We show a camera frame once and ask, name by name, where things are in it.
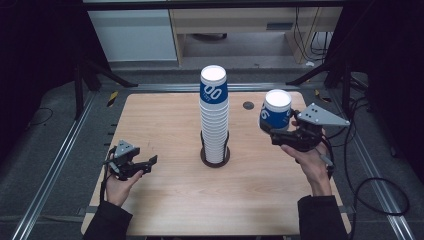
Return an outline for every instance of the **human hand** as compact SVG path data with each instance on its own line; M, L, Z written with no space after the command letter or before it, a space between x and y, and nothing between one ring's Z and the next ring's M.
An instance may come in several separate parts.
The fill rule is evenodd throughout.
M313 196L332 195L327 165L320 156L327 155L327 148L322 142L308 152L299 152L287 145L281 145L281 149L299 162L311 185Z
M127 200L128 195L132 186L142 177L143 171L140 170L131 178L128 178L127 181L121 181L116 178L115 175L109 176L106 182L106 198L107 201L118 206L122 207L125 200Z

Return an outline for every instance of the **stack of paper cups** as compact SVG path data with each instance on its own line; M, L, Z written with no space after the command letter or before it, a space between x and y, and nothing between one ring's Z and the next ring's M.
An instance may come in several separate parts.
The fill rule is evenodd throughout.
M207 66L202 70L200 80L202 160L208 166L220 166L228 161L225 159L228 157L229 100L225 69Z

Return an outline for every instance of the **aluminum rail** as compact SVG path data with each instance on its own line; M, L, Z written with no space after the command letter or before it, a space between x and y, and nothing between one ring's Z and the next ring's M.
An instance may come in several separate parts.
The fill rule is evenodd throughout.
M307 85L290 86L285 83L229 83L229 92L254 92L254 91L269 91L275 88L284 90L299 90L299 89L316 89L323 86L323 82L309 83ZM109 86L103 85L104 89L109 89ZM135 91L135 92L199 92L199 84L140 84L138 87L123 88L120 91Z
M330 95L333 99L340 99L338 94L334 90L330 90ZM340 104L337 101L334 101L336 107L340 112L343 112ZM365 169L365 172L368 177L379 177L382 178L382 174L378 171L377 166L374 164L373 159L368 153L367 148L365 147L364 142L362 141L360 134L356 132L353 134L353 143L355 146L356 153L359 155L359 160L361 161L362 166ZM400 212L399 205L396 202L392 192L388 188L385 182L373 181L371 186L374 189L375 194L381 204L381 207L386 212ZM404 216L387 216L389 223L392 225L393 231L395 232L399 240L415 240L415 236L412 233L408 223Z
M56 155L49 171L47 172L46 177L43 180L40 188L38 189L37 194L31 202L31 205L25 212L25 215L22 217L18 226L15 229L15 232L12 236L13 240L27 239L31 233L32 228L37 221L41 210L44 204L47 201L47 198L50 195L53 186L59 177L59 174L66 162L66 159L71 151L75 140L81 130L82 125L84 124L89 111L91 110L92 102L96 96L96 93L90 92L86 100L86 108L82 112L81 117L78 120L75 120L70 128L68 135L66 136L58 154Z
M211 8L276 8L276 7L344 7L369 3L370 0L230 0L230 1L151 1L56 3L55 7L86 11L159 10L159 9L211 9Z

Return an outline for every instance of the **paper cup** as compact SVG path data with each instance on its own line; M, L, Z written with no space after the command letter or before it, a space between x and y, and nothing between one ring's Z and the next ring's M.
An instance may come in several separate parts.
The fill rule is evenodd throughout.
M259 115L260 127L264 131L263 123L265 122L271 129L284 129L287 130L290 122L291 112L291 95L280 89L269 91L262 105L261 113Z
M201 106L218 110L228 104L227 73L224 68L211 65L203 68L200 74Z

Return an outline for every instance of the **person's arm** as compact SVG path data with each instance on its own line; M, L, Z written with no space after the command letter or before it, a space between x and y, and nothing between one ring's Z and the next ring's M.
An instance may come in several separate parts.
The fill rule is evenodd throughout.
M124 240L132 215L122 208L104 201L97 208L84 240Z
M311 185L312 196L298 201L299 230L302 240L348 239L335 197L332 195L327 166L320 155L327 149L323 143L309 152L299 152L287 145L281 149L299 162Z
M303 197L297 206L302 240L348 239L334 196Z
M106 183L107 201L100 203L96 214L85 232L84 240L125 240L132 215L121 208L131 187L141 178L143 171L137 172L127 181L110 176Z

